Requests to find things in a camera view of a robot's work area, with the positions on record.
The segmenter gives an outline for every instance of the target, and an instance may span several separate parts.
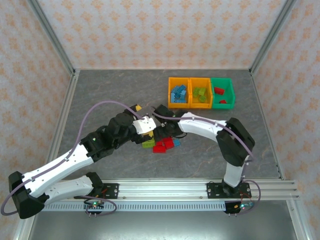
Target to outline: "green lego brick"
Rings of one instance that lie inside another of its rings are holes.
[[[199,90],[199,95],[200,95],[200,96],[204,96],[205,93],[206,93],[206,88],[205,88],[205,87],[200,88],[200,90]]]
[[[151,140],[149,141],[145,141],[142,143],[142,148],[144,149],[150,149],[150,148],[153,148],[153,146],[156,145],[156,142],[155,142],[155,139],[152,138]]]
[[[205,96],[200,96],[199,97],[199,102],[200,103],[204,103],[207,100],[207,98]]]
[[[193,90],[192,96],[193,96],[194,98],[198,97],[199,91],[200,91],[200,87],[196,87],[196,88]]]

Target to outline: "blue block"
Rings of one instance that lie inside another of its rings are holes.
[[[183,90],[185,90],[187,87],[185,85],[181,85],[178,89],[178,92],[181,93]]]
[[[171,102],[172,104],[176,102],[175,94],[174,94],[174,93],[171,93],[170,102]]]
[[[173,144],[174,144],[175,147],[180,146],[180,141],[179,141],[179,139],[174,139],[174,140],[173,140]]]
[[[181,94],[180,94],[180,99],[181,100],[186,100],[186,93],[187,93],[186,90],[182,90],[181,91]]]
[[[177,104],[186,104],[187,101],[186,100],[181,100],[181,99],[176,99],[175,103],[177,103]]]
[[[175,86],[172,90],[171,93],[175,94],[178,92],[179,86]]]

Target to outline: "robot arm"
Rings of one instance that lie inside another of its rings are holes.
[[[248,158],[248,153],[221,126],[225,126],[235,132],[245,142],[246,146],[252,150],[255,142],[242,124],[235,118],[231,118],[229,121],[215,121],[195,116],[191,112],[184,110],[178,110],[173,113],[163,105],[160,105],[153,114],[156,114],[155,118],[159,120],[161,126],[157,127],[153,118],[148,115],[137,120],[132,114],[124,111],[113,117],[108,125],[89,133],[80,141],[75,151],[64,163],[28,182],[12,195],[20,218],[29,218],[40,212],[45,205],[62,199],[74,196],[89,195],[94,197],[98,195],[102,191],[103,184],[96,173],[90,172],[85,176],[69,181],[58,181],[82,167],[111,155],[115,149],[130,140],[136,144],[149,140],[148,135],[142,134],[151,130],[153,130],[156,141],[166,137],[176,137],[183,133],[193,133],[217,142],[224,159],[227,161],[226,173],[222,181],[225,185],[223,191],[230,193],[229,196],[232,197],[232,193],[237,191],[237,186],[241,182],[243,165]],[[175,117],[177,120],[165,120],[159,116]],[[209,122],[179,118],[200,118]],[[221,126],[213,124],[212,121],[219,123]],[[69,152],[23,175],[17,171],[12,173],[9,176],[10,192],[19,184],[56,165],[68,154]]]

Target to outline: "wall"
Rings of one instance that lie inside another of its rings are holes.
[[[285,176],[320,236],[320,2],[297,0],[254,80]]]
[[[0,26],[2,203],[10,173],[45,163],[70,76],[26,0],[0,1]],[[18,220],[0,215],[0,239],[13,238]]]
[[[40,0],[75,68],[248,69],[285,0]]]

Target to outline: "yellow lego brick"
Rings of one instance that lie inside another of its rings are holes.
[[[149,135],[151,138],[154,136],[154,131],[148,131],[148,132],[146,132],[146,133],[143,133],[142,134],[143,136],[145,136],[145,135]]]
[[[135,106],[135,110],[136,110],[137,112],[140,111],[141,109],[142,109],[142,107],[141,107],[140,105],[137,104],[137,105]]]

